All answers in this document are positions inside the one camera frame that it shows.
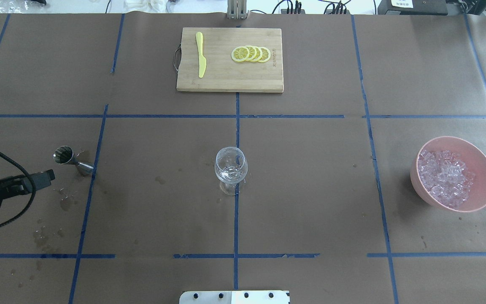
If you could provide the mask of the steel jigger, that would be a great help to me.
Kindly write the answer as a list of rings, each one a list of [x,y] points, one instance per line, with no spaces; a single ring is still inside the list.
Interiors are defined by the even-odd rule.
[[[52,157],[57,164],[68,164],[75,167],[79,174],[83,176],[92,175],[93,173],[93,165],[79,161],[70,146],[60,146],[56,148]]]

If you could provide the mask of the clear wine glass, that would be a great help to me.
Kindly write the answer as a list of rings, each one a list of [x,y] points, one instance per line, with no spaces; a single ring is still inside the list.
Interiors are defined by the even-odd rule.
[[[235,196],[239,192],[240,183],[247,176],[248,159],[238,147],[224,147],[216,154],[214,171],[222,192]]]

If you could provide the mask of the pink ice bowl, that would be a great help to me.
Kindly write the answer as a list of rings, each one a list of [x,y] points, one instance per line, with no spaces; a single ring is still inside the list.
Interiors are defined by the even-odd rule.
[[[413,160],[410,180],[430,206],[454,212],[486,207],[486,156],[461,138],[440,136],[424,144]]]

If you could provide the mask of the ice cubes pile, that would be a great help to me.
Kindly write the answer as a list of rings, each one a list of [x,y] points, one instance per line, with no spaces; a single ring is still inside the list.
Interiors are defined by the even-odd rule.
[[[422,150],[417,158],[417,173],[435,200],[455,210],[467,202],[476,177],[461,154],[451,150]]]

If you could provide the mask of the yellow plastic knife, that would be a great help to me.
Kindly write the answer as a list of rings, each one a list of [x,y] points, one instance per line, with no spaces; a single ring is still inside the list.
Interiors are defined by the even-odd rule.
[[[207,59],[204,56],[204,35],[202,32],[195,33],[195,41],[197,43],[198,77],[202,79],[207,68]]]

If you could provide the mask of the bamboo cutting board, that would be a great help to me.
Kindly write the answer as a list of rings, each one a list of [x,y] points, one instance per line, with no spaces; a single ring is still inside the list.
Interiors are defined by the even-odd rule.
[[[198,77],[196,32],[204,35],[207,68]],[[266,47],[266,63],[235,62],[232,50],[240,46]],[[280,94],[285,90],[282,30],[279,28],[185,27],[178,67],[179,92],[252,92]]]

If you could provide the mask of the black box device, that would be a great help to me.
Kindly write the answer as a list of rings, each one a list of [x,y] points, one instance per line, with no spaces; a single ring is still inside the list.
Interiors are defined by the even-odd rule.
[[[445,0],[382,0],[378,15],[431,15],[447,16]]]

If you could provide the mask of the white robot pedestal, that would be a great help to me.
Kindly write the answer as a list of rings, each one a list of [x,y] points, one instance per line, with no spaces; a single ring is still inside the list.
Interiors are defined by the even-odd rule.
[[[188,291],[179,298],[180,304],[289,304],[285,290],[216,290]]]

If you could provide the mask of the aluminium frame post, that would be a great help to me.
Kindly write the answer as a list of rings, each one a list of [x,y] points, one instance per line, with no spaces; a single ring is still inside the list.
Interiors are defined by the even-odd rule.
[[[247,16],[247,0],[227,1],[227,18],[229,20],[243,20],[247,19]]]

